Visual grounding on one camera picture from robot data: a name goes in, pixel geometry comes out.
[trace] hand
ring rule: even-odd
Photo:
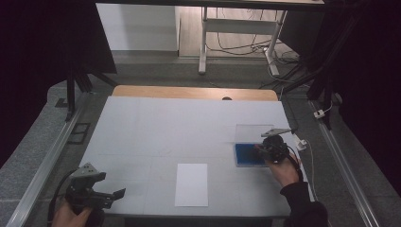
[[[79,215],[76,215],[70,203],[64,201],[53,218],[52,227],[84,227],[86,220],[92,212],[92,208],[85,207]]]
[[[294,154],[290,154],[290,155],[294,160],[298,160],[298,162],[301,164],[301,161],[297,157],[295,157]],[[274,178],[283,187],[285,187],[291,183],[299,182],[298,173],[288,158],[286,158],[285,160],[283,160],[283,162],[281,162],[279,164],[274,164],[273,162],[266,161],[266,160],[265,160],[265,163],[266,163],[266,165],[269,166],[271,172],[274,175]]]

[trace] white table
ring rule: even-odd
[[[237,124],[288,128],[278,101],[110,96],[80,164],[107,173],[94,190],[127,188],[109,214],[287,216],[281,186],[267,167],[235,166]],[[291,134],[282,136],[295,150]],[[208,165],[209,206],[174,206],[177,164]]]

